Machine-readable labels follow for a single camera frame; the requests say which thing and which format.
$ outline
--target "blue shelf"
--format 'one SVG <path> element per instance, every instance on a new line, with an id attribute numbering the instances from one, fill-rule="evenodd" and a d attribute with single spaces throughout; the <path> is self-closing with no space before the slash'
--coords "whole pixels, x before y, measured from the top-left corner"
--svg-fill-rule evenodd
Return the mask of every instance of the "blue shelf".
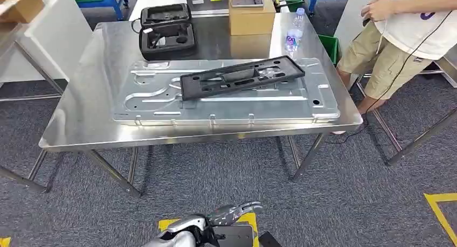
<path id="1" fill-rule="evenodd" d="M 84 2 L 78 3 L 79 8 L 99 8 L 99 7 L 113 7 L 116 12 L 118 20 L 124 20 L 121 11 L 121 4 L 128 8 L 128 0 L 103 0 L 99 2 Z"/>

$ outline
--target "bottle label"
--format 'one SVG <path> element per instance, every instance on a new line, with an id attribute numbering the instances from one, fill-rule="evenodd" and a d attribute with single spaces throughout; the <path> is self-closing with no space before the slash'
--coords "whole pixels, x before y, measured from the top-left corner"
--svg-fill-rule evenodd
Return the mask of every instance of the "bottle label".
<path id="1" fill-rule="evenodd" d="M 286 37 L 286 44 L 289 45 L 289 46 L 296 46 L 296 45 L 297 45 L 297 42 L 296 42 L 296 40 L 295 40 L 295 36 L 287 35 L 287 37 Z"/>

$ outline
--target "white cabinet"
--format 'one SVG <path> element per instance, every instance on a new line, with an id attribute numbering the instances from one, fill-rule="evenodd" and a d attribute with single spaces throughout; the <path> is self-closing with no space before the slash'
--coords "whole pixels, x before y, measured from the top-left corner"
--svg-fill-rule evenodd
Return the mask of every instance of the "white cabinet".
<path id="1" fill-rule="evenodd" d="M 70 80 L 92 30 L 74 0 L 44 0 L 29 24 L 21 24 L 16 42 L 53 79 Z M 0 83 L 43 80 L 15 46 L 0 52 Z"/>

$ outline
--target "smartphone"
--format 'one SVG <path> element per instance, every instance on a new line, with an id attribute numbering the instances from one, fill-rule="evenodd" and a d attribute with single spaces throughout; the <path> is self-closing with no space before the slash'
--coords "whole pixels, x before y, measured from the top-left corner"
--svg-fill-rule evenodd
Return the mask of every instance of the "smartphone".
<path id="1" fill-rule="evenodd" d="M 233 8 L 263 7 L 264 0 L 232 0 Z"/>

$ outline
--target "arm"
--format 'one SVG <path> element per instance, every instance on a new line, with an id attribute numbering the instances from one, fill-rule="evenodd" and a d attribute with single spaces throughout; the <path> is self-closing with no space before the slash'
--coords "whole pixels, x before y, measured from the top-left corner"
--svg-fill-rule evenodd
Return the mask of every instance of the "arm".
<path id="1" fill-rule="evenodd" d="M 374 0 L 362 9 L 361 15 L 375 22 L 392 14 L 457 10 L 457 0 Z"/>
<path id="2" fill-rule="evenodd" d="M 421 13 L 457 10 L 457 0 L 395 0 L 394 13 Z"/>

